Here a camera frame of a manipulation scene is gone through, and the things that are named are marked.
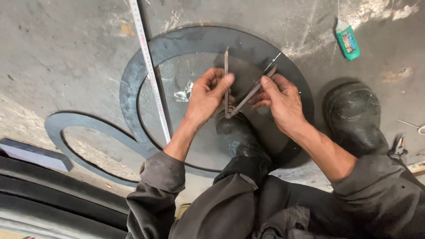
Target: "jacket sleeve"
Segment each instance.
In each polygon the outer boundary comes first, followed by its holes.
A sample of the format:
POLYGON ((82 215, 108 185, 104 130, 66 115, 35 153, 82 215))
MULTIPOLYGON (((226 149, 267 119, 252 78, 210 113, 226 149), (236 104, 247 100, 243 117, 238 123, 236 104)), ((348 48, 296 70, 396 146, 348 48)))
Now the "jacket sleeve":
POLYGON ((127 239, 168 238, 177 195, 184 189, 184 164, 164 152, 148 158, 136 191, 127 196, 127 239))
POLYGON ((405 174, 411 173, 388 156, 367 155, 332 187, 343 208, 374 236, 420 238, 425 233, 425 193, 405 174))

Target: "black boot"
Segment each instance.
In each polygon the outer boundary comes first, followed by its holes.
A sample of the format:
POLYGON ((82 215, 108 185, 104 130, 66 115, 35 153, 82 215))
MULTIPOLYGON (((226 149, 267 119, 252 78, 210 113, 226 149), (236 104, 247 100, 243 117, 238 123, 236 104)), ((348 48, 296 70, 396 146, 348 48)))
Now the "black boot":
POLYGON ((262 179, 270 172, 272 161, 253 134, 248 119, 242 113, 226 119, 222 111, 215 118, 215 131, 233 158, 214 179, 214 183, 231 174, 243 174, 260 186, 262 179))
POLYGON ((323 102, 333 141, 352 155, 387 154, 388 144, 379 129, 381 106, 375 93, 363 83, 333 88, 323 102))

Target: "white wire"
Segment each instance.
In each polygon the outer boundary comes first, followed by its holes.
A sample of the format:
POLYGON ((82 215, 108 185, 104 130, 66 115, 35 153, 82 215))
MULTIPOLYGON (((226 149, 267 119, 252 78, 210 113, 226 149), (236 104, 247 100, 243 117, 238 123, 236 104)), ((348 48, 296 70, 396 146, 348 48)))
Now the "white wire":
POLYGON ((405 123, 405 124, 408 124, 408 125, 410 125, 410 126, 413 126, 413 127, 415 127, 415 128, 418 128, 418 133, 419 134, 421 134, 421 135, 425 135, 425 133, 422 133, 421 132, 421 130, 425 130, 425 125, 423 125, 422 127, 419 127, 419 126, 416 126, 416 125, 413 125, 413 124, 409 124, 409 123, 407 123, 406 121, 402 121, 401 119, 397 119, 398 121, 400 121, 400 122, 403 122, 403 123, 405 123))

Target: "tape measure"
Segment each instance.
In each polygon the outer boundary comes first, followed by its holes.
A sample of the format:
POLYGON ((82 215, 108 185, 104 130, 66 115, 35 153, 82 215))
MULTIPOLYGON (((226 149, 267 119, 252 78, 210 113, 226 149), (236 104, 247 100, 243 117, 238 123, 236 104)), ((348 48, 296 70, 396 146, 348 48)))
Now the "tape measure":
POLYGON ((134 18, 134 25, 136 25, 137 36, 139 37, 140 47, 142 48, 142 54, 144 58, 144 64, 147 70, 147 77, 150 81, 150 86, 153 90, 155 97, 156 107, 158 109, 159 118, 161 120, 162 129, 164 130, 165 141, 167 144, 170 142, 170 132, 168 131, 167 120, 165 118, 164 108, 162 107, 161 97, 159 95, 158 84, 155 78, 155 72, 153 71, 152 58, 150 57, 149 47, 146 41, 145 29, 143 28, 142 17, 140 16, 139 6, 137 0, 129 0, 130 8, 134 18))

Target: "glue tube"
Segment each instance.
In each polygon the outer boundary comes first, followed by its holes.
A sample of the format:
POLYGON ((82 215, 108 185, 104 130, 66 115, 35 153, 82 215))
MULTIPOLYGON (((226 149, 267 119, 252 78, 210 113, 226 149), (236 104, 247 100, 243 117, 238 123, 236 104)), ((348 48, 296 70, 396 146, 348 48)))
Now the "glue tube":
POLYGON ((357 45, 357 41, 354 37, 354 32, 353 28, 351 28, 351 25, 346 21, 338 19, 338 24, 335 29, 335 32, 338 39, 338 43, 341 46, 344 56, 348 60, 352 60, 354 58, 359 57, 360 49, 357 45))

